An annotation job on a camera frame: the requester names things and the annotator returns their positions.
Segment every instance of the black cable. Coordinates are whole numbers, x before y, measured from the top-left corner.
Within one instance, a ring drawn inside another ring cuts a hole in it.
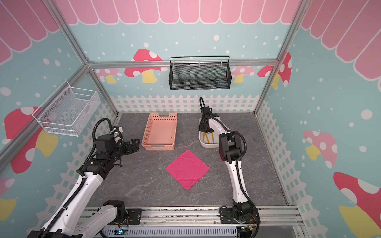
[[[93,147],[89,153],[89,156],[87,156],[87,158],[85,159],[84,163],[82,164],[82,166],[87,162],[89,161],[89,159],[91,158],[91,156],[93,155],[94,151],[95,151],[95,133],[96,133],[96,129],[98,128],[98,126],[103,122],[103,121],[107,121],[107,123],[109,124],[109,128],[110,128],[110,131],[112,130],[112,125],[111,125],[111,121],[110,119],[108,118],[102,118],[100,119],[95,125],[94,125],[94,128],[93,128]]]
[[[212,117],[212,116],[205,116],[205,118],[210,118],[210,119],[215,120],[216,122],[218,122],[224,128],[225,131],[233,133],[233,134],[237,134],[242,139],[242,141],[243,141],[243,152],[241,153],[241,155],[235,161],[235,167],[236,167],[236,171],[237,171],[238,183],[239,183],[239,186],[240,186],[240,190],[242,191],[243,195],[246,197],[247,201],[250,203],[252,208],[256,211],[257,217],[259,218],[258,211],[257,211],[253,201],[250,199],[250,197],[247,195],[246,191],[243,189],[243,185],[242,185],[242,181],[241,181],[241,175],[239,173],[238,161],[241,160],[241,158],[246,154],[246,151],[247,151],[247,144],[246,144],[245,138],[238,131],[232,131],[232,130],[227,129],[226,126],[219,119],[217,119],[215,117]],[[251,235],[251,238],[253,238],[253,237],[255,237],[257,235],[258,230],[259,230],[259,223],[257,223],[256,229],[255,229],[254,233]]]
[[[66,203],[61,207],[61,209],[58,211],[58,213],[54,216],[53,220],[49,223],[48,227],[44,230],[44,232],[41,234],[41,238],[44,238],[50,231],[50,229],[53,227],[53,225],[56,223],[56,221],[61,217],[62,213],[67,209],[70,202],[75,198],[75,196],[79,193],[79,191],[82,189],[83,185],[86,182],[86,176],[85,174],[77,169],[77,173],[82,177],[82,181],[78,188],[75,190],[75,192],[70,196],[70,198],[66,201]]]

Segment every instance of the white tray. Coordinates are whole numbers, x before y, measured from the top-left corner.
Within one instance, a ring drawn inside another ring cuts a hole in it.
[[[206,134],[204,142],[202,142],[203,137],[204,137],[204,132],[199,131],[199,140],[200,140],[202,147],[205,147],[205,148],[217,148],[218,147],[218,135],[216,133],[212,132],[210,134]]]

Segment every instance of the mushroom illustration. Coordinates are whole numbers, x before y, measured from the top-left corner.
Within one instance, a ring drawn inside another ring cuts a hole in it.
[[[331,169],[335,165],[337,159],[337,145],[333,136],[318,131],[304,131],[304,138],[312,144],[310,147],[306,148],[306,152],[310,159],[315,161],[321,154],[326,166]]]
[[[283,61],[283,64],[280,66],[280,69],[275,76],[275,80],[272,83],[273,89],[277,90],[278,89],[278,82],[280,79],[282,79],[283,86],[287,87],[288,83],[290,82],[290,77],[291,77],[291,67],[292,67],[292,62],[291,62],[291,55],[290,53],[287,53],[285,60]],[[265,66],[261,68],[261,70],[258,72],[259,77],[265,77],[268,76],[271,72],[271,66]]]
[[[14,179],[0,179],[0,197],[14,184]],[[16,206],[16,199],[0,199],[0,221],[5,221]]]
[[[231,72],[232,72],[232,76],[235,77],[233,83],[242,83],[243,75],[253,76],[255,74],[253,66],[237,66],[232,68]]]
[[[5,134],[8,143],[32,119],[32,113],[38,107],[23,107],[9,113],[4,119]],[[45,157],[49,157],[58,145],[58,137],[48,134],[42,128],[28,140],[21,150],[11,160],[12,170],[19,174],[25,172],[32,164],[35,149],[39,149]]]
[[[139,49],[131,61],[163,61],[157,54],[146,49]],[[135,68],[126,69],[124,74],[127,77],[135,77],[140,73],[143,75],[143,83],[155,83],[157,78],[154,75],[153,70],[167,71],[168,68]]]
[[[381,234],[381,189],[348,174],[336,172],[333,181],[355,207],[339,210],[350,230],[358,238]]]
[[[118,69],[97,69],[95,72],[102,82],[104,82],[104,79],[106,78],[108,84],[117,83],[113,75],[122,76],[122,73]]]

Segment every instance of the orange plastic basket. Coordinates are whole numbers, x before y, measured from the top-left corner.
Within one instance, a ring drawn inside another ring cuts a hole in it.
[[[174,150],[177,113],[149,114],[142,146],[146,150]]]

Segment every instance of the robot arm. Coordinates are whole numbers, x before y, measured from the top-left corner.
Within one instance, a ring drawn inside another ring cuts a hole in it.
[[[205,106],[201,97],[200,106],[202,112],[200,131],[219,134],[219,154],[228,168],[233,187],[234,217],[239,223],[244,223],[251,217],[255,217],[259,227],[258,210],[247,194],[242,174],[241,158],[246,152],[246,142],[239,132],[232,131],[226,127],[221,122],[220,117],[216,113],[212,113],[211,108]]]
[[[82,237],[92,238],[103,229],[108,223],[123,223],[127,219],[126,209],[123,201],[109,200],[103,204],[96,214],[91,216],[86,222],[76,227],[77,222],[91,196],[109,171],[116,165],[117,160],[121,161],[123,155],[132,154],[139,150],[139,139],[131,139],[130,143],[123,141],[122,128],[112,127],[107,118],[99,120],[93,129],[93,137],[97,126],[102,121],[109,123],[112,134],[102,135],[94,139],[94,146],[90,155],[77,173],[80,174],[73,189],[66,197],[62,205],[52,218],[45,223],[40,231],[32,231],[27,238],[59,238]]]

